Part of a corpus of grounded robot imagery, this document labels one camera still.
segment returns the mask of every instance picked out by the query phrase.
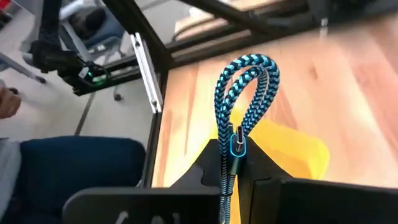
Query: yellow object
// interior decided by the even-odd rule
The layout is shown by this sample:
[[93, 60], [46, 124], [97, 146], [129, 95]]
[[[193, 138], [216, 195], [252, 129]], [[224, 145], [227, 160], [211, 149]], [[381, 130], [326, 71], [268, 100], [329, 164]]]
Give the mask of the yellow object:
[[[243, 116], [239, 109], [232, 112], [230, 121], [234, 124], [234, 129], [240, 125]], [[329, 164], [329, 150], [315, 137], [267, 119], [260, 120], [249, 137], [293, 177], [321, 179], [325, 174]], [[212, 130], [209, 139], [217, 139], [217, 127]]]

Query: person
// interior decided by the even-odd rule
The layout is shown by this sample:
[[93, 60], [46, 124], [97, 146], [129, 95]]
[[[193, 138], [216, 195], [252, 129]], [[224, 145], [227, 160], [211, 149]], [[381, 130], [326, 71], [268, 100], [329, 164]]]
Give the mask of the person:
[[[20, 105], [0, 80], [0, 119]], [[61, 224], [65, 202], [79, 190], [136, 186], [144, 158], [142, 144], [131, 139], [0, 139], [0, 224]]]

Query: black metal frame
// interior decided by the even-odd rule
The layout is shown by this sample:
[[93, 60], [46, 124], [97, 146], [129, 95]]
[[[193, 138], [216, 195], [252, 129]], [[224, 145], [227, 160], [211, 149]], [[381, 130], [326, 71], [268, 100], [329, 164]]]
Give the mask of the black metal frame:
[[[155, 70], [160, 74], [159, 83], [164, 98], [169, 69], [305, 32], [320, 27], [321, 20], [325, 17], [328, 18], [328, 25], [333, 26], [352, 19], [375, 16], [398, 9], [396, 0], [362, 0], [360, 3], [352, 3], [375, 4], [376, 6], [372, 6], [370, 11], [365, 11], [364, 6], [346, 7], [350, 4], [345, 3], [349, 2], [346, 0], [285, 0], [248, 11], [239, 11], [215, 0], [180, 0], [212, 13], [215, 18], [225, 19], [228, 23], [164, 45], [133, 0], [103, 1], [129, 34], [139, 32], [147, 42]], [[250, 32], [237, 37], [231, 36], [244, 30]], [[218, 42], [211, 45], [211, 41], [214, 40]], [[106, 86], [88, 87], [85, 90], [75, 90], [75, 93], [83, 95], [141, 77], [135, 56], [107, 64], [105, 69], [113, 72], [127, 67], [131, 70], [122, 75], [115, 75]], [[155, 114], [152, 119], [144, 168], [144, 187], [151, 187], [152, 184], [161, 119], [162, 114]]]

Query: floor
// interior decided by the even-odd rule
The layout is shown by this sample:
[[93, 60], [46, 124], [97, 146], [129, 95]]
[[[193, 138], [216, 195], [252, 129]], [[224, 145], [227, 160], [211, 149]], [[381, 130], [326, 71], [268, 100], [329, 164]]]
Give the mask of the floor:
[[[145, 6], [150, 1], [138, 0], [137, 3]], [[171, 12], [170, 16], [160, 18], [164, 11]], [[169, 1], [146, 10], [144, 14], [159, 37], [168, 42], [174, 32], [175, 22], [188, 14], [188, 6]], [[0, 51], [40, 75], [38, 70], [24, 63], [18, 51], [21, 41], [32, 27], [32, 20], [33, 15], [23, 10], [19, 11], [13, 21], [0, 32]], [[122, 51], [126, 51], [130, 46], [128, 35], [125, 35]], [[75, 133], [88, 95], [75, 96], [71, 88], [54, 73], [43, 76], [48, 80], [46, 85], [11, 69], [1, 72], [0, 78], [8, 86], [21, 91], [23, 101], [15, 117], [0, 121], [1, 137], [26, 140]], [[113, 88], [108, 88], [96, 93], [81, 135], [133, 138], [146, 146], [152, 113], [142, 80], [120, 86], [119, 92], [124, 97], [121, 102], [113, 100], [112, 91]]]

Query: wooden surface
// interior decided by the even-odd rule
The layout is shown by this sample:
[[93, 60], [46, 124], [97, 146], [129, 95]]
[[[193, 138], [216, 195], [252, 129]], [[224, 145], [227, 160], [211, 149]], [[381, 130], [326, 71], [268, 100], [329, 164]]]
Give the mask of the wooden surface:
[[[154, 187], [172, 185], [215, 125], [213, 93], [222, 69], [243, 54], [272, 57], [280, 89], [266, 117], [321, 139], [331, 155], [325, 180], [398, 187], [398, 17], [258, 45], [170, 71]], [[239, 97], [249, 104], [256, 84]], [[233, 205], [232, 222], [239, 223]]]

